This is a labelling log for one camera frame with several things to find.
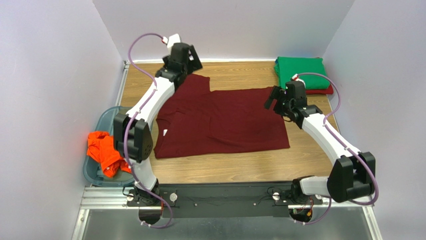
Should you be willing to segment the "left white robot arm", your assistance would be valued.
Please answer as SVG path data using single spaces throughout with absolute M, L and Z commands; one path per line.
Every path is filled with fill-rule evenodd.
M 127 163 L 134 179 L 133 190 L 127 196 L 130 201 L 148 206 L 160 201 L 158 179 L 150 162 L 154 148 L 151 133 L 153 121 L 187 76 L 202 67 L 192 44 L 173 44 L 143 97 L 126 113 L 118 113 L 114 117 L 113 145 Z

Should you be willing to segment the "maroon t shirt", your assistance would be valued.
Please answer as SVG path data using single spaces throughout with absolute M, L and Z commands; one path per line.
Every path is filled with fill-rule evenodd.
M 271 87 L 211 90 L 191 74 L 156 117 L 157 159 L 288 149 L 284 120 L 264 107 Z

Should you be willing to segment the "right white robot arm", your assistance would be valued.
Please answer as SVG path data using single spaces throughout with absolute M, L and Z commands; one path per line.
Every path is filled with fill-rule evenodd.
M 332 164 L 329 176 L 294 179 L 291 184 L 294 200 L 319 195 L 337 203 L 354 203 L 356 199 L 375 195 L 378 188 L 375 157 L 350 144 L 330 125 L 319 107 L 308 104 L 302 81 L 289 81 L 285 87 L 273 86 L 264 108 L 272 108 L 310 135 Z

